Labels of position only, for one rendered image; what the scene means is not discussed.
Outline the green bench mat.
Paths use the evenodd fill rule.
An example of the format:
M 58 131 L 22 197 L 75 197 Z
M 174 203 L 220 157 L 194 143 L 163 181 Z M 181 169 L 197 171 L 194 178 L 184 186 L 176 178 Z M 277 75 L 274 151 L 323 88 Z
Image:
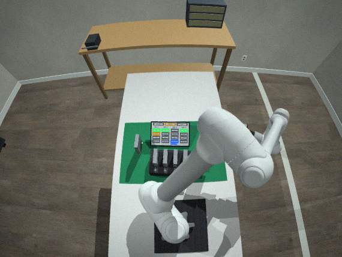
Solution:
M 173 121 L 190 122 L 190 147 L 153 147 L 150 146 L 151 122 L 129 122 L 125 123 L 124 137 L 122 143 L 121 168 L 119 183 L 124 184 L 144 184 L 147 181 L 156 181 L 163 183 L 169 176 L 156 176 L 149 174 L 149 162 L 151 150 L 188 150 L 193 151 L 196 148 L 199 131 L 197 121 Z M 136 134 L 142 139 L 142 153 L 138 154 L 134 149 Z M 194 183 L 227 181 L 225 162 L 219 165 L 213 165 Z

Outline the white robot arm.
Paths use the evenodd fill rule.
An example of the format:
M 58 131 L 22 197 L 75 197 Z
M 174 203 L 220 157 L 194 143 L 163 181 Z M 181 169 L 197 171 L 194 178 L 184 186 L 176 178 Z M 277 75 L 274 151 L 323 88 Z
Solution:
M 253 136 L 248 124 L 224 109 L 211 107 L 202 113 L 197 122 L 200 134 L 196 148 L 163 183 L 148 181 L 139 188 L 140 202 L 162 233 L 161 239 L 173 244 L 189 239 L 194 223 L 188 223 L 187 212 L 179 213 L 173 205 L 175 197 L 213 165 L 226 162 L 247 187 L 267 183 L 274 171 L 271 154 L 282 150 L 279 139 L 288 122 L 289 112 L 279 108 L 264 134 L 254 132 Z

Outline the black status display screen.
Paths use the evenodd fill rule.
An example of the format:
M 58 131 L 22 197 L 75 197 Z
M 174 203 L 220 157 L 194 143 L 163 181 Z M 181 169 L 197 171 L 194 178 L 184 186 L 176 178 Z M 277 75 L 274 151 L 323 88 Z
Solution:
M 189 147 L 190 122 L 151 121 L 151 146 Z

